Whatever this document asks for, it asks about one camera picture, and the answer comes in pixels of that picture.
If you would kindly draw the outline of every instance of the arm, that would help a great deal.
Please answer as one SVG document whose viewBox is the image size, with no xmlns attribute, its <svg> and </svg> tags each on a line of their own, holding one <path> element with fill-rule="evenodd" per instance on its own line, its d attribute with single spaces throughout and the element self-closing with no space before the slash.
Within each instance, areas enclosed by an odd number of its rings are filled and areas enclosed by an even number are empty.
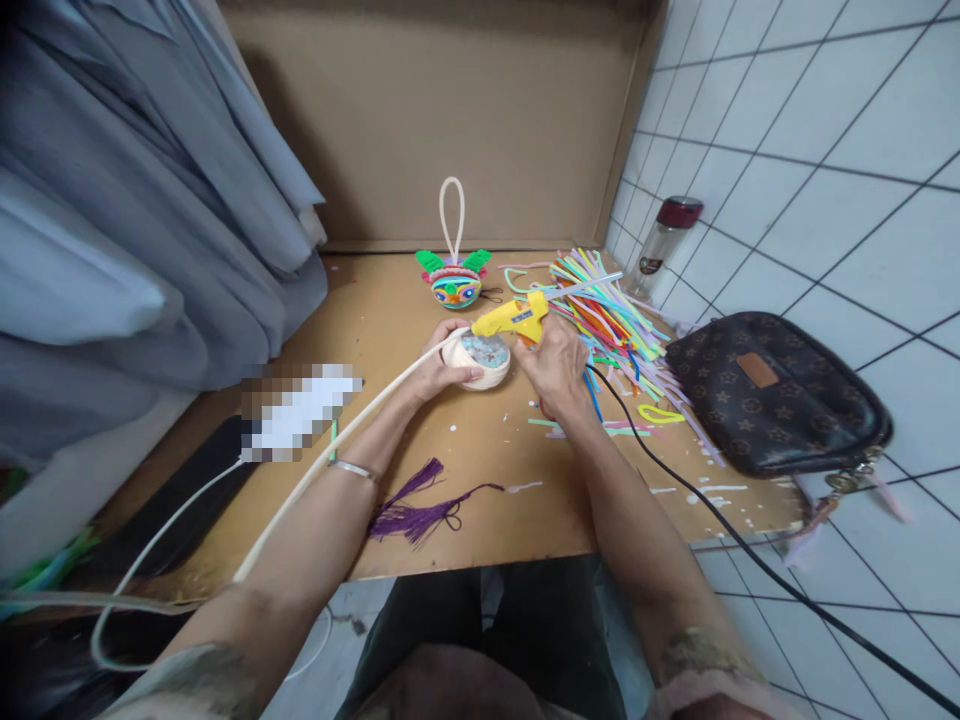
<svg viewBox="0 0 960 720">
<path fill-rule="evenodd" d="M 444 321 L 424 351 L 468 324 Z M 420 407 L 445 386 L 476 379 L 479 372 L 448 368 L 435 355 L 385 402 L 340 459 L 382 476 Z M 246 580 L 201 607 L 160 659 L 206 643 L 238 651 L 256 679 L 255 702 L 262 711 L 353 565 L 377 494 L 375 483 L 355 473 L 325 470 L 277 526 Z"/>
<path fill-rule="evenodd" d="M 626 595 L 658 685 L 677 671 L 676 642 L 702 628 L 745 657 L 727 613 L 669 518 L 597 422 L 582 374 L 587 348 L 554 315 L 534 351 L 514 347 L 520 366 L 557 418 L 583 467 L 600 552 Z"/>
</svg>

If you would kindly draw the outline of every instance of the leather tag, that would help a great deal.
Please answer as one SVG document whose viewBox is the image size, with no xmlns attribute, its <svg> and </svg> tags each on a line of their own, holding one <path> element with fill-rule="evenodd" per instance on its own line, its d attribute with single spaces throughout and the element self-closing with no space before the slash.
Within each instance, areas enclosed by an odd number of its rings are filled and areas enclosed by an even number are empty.
<svg viewBox="0 0 960 720">
<path fill-rule="evenodd" d="M 761 390 L 780 382 L 780 378 L 773 371 L 773 368 L 763 361 L 763 358 L 756 353 L 747 353 L 737 358 L 737 365 L 750 378 L 750 382 Z"/>
</svg>

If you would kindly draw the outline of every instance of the silver bracelet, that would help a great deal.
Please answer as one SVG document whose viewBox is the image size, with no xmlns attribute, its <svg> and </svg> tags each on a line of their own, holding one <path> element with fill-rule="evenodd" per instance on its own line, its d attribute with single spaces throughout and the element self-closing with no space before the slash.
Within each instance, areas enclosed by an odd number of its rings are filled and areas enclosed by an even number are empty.
<svg viewBox="0 0 960 720">
<path fill-rule="evenodd" d="M 331 460 L 327 463 L 327 467 L 338 467 L 341 470 L 346 470 L 347 472 L 352 472 L 354 475 L 359 475 L 360 477 L 365 477 L 367 480 L 372 480 L 373 482 L 377 481 L 377 476 L 374 475 L 369 470 L 364 470 L 361 467 L 356 465 L 351 465 L 350 463 L 345 463 L 343 460 Z"/>
</svg>

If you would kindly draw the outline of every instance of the black power cord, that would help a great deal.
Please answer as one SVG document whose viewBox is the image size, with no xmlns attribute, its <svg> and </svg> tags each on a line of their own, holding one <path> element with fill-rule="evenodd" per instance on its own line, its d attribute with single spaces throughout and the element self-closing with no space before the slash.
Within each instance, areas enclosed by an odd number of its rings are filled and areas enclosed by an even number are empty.
<svg viewBox="0 0 960 720">
<path fill-rule="evenodd" d="M 740 537 L 740 533 L 734 530 L 733 526 L 731 526 L 730 523 L 727 522 L 727 519 L 723 516 L 723 513 L 721 513 L 719 510 L 717 510 L 713 506 L 713 504 L 710 502 L 710 500 L 707 498 L 706 495 L 704 495 L 702 492 L 697 490 L 697 488 L 695 488 L 693 485 L 688 483 L 682 477 L 677 475 L 677 473 L 675 473 L 669 467 L 664 465 L 663 462 L 661 462 L 660 458 L 658 458 L 656 455 L 654 455 L 650 451 L 650 448 L 647 447 L 647 444 L 643 442 L 643 439 L 637 433 L 637 428 L 633 424 L 633 418 L 630 416 L 630 411 L 627 409 L 627 406 L 624 404 L 623 400 L 620 398 L 617 392 L 613 389 L 613 386 L 610 384 L 610 381 L 608 381 L 603 376 L 603 373 L 601 373 L 592 365 L 588 365 L 587 367 L 590 368 L 590 370 L 592 370 L 594 373 L 596 373 L 598 378 L 603 380 L 603 384 L 606 385 L 607 388 L 610 390 L 610 394 L 613 395 L 614 398 L 616 398 L 618 403 L 620 403 L 620 407 L 623 408 L 623 412 L 627 416 L 627 421 L 630 423 L 630 427 L 633 429 L 633 434 L 637 438 L 637 442 L 640 443 L 640 447 L 643 448 L 644 452 L 647 453 L 647 455 L 649 455 L 650 458 L 657 465 L 659 465 L 661 468 L 667 471 L 673 477 L 674 480 L 679 482 L 681 485 L 687 488 L 687 490 L 692 492 L 694 495 L 700 498 L 700 500 L 703 501 L 704 505 L 706 505 L 710 509 L 710 512 L 712 512 L 716 516 L 717 520 L 720 521 L 720 524 L 723 525 L 723 527 L 726 529 L 728 533 L 730 533 L 730 537 L 732 537 L 734 540 L 737 541 L 737 544 L 743 548 L 743 551 L 750 556 L 750 559 L 753 560 L 760 567 L 761 570 L 763 570 L 767 575 L 770 576 L 771 580 L 773 580 L 775 583 L 777 583 L 777 585 L 779 585 L 788 593 L 790 593 L 790 595 L 796 598 L 799 602 L 806 605 L 814 613 L 819 615 L 825 622 L 828 622 L 831 625 L 833 625 L 837 630 L 842 632 L 848 638 L 850 638 L 855 643 L 860 645 L 864 650 L 866 650 L 875 658 L 877 658 L 882 663 L 884 663 L 887 667 L 889 667 L 891 670 L 897 673 L 900 677 L 902 677 L 908 683 L 910 683 L 915 688 L 917 688 L 917 690 L 919 690 L 924 695 L 926 695 L 931 700 L 933 700 L 935 703 L 937 703 L 937 705 L 942 707 L 944 710 L 946 710 L 948 713 L 953 715 L 955 718 L 960 718 L 960 706 L 957 706 L 956 703 L 952 702 L 949 698 L 944 696 L 944 694 L 938 691 L 935 687 L 925 682 L 920 677 L 918 677 L 917 675 L 912 673 L 910 670 L 905 668 L 903 665 L 901 665 L 899 662 L 894 660 L 892 657 L 887 655 L 887 653 L 885 653 L 883 650 L 878 648 L 872 642 L 870 642 L 869 640 L 861 636 L 853 628 L 851 628 L 850 626 L 846 625 L 845 623 L 835 618 L 833 615 L 831 615 L 822 607 L 820 607 L 817 603 L 808 599 L 803 593 L 801 593 L 799 590 L 794 588 L 793 585 L 788 583 L 786 580 L 781 578 L 777 573 L 775 573 L 770 568 L 769 565 L 767 565 L 763 560 L 761 560 L 760 557 L 753 551 L 753 548 L 750 547 L 750 545 L 747 544 L 747 542 L 742 537 Z"/>
</svg>

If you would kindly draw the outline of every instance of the patterned purse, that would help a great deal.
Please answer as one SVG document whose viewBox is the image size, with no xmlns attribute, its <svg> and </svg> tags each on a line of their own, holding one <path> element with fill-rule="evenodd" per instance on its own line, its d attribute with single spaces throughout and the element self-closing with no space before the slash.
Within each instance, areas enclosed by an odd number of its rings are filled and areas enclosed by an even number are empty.
<svg viewBox="0 0 960 720">
<path fill-rule="evenodd" d="M 788 320 L 742 312 L 667 347 L 703 428 L 745 475 L 869 470 L 889 412 L 840 358 Z"/>
</svg>

